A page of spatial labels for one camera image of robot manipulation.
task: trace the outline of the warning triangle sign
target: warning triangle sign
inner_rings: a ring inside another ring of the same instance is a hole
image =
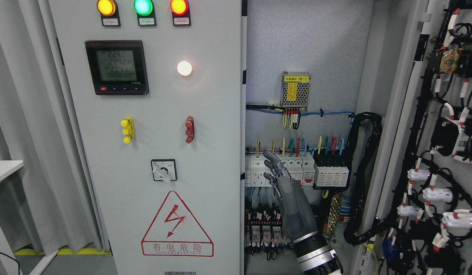
[[[161,203],[141,247],[145,256],[214,256],[214,243],[173,190]]]

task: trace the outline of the floor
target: floor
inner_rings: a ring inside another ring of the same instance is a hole
[[[24,275],[30,274],[43,256],[16,256]],[[112,255],[58,255],[43,275],[117,275]]]

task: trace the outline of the digital power meter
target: digital power meter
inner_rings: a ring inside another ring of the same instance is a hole
[[[141,40],[85,41],[95,94],[147,94]]]

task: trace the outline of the lcd display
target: lcd display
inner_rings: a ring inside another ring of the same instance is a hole
[[[98,50],[97,61],[102,81],[137,80],[131,50]]]

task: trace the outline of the green indicator light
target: green indicator light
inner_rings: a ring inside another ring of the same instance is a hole
[[[151,0],[135,0],[134,9],[139,15],[149,15],[153,11],[153,3]]]

